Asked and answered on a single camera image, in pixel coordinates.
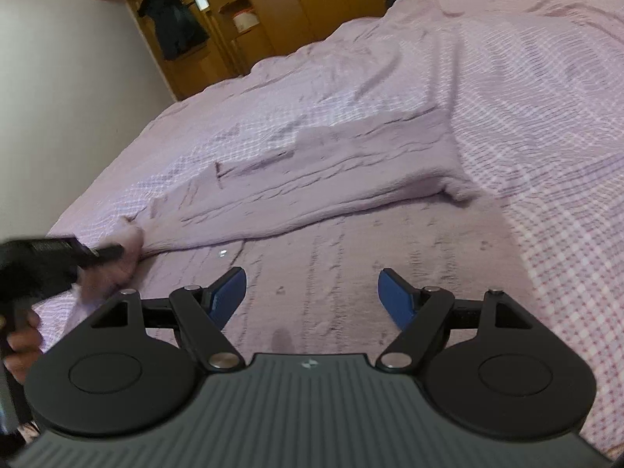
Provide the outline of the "person's left hand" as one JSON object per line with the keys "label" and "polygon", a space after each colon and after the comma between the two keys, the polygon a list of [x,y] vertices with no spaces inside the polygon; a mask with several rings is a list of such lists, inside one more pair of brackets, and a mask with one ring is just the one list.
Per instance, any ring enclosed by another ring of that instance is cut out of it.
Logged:
{"label": "person's left hand", "polygon": [[43,338],[38,331],[39,325],[40,317],[34,310],[28,310],[27,324],[6,336],[6,341],[12,352],[3,356],[2,362],[4,368],[21,385],[27,379],[31,367],[42,355]]}

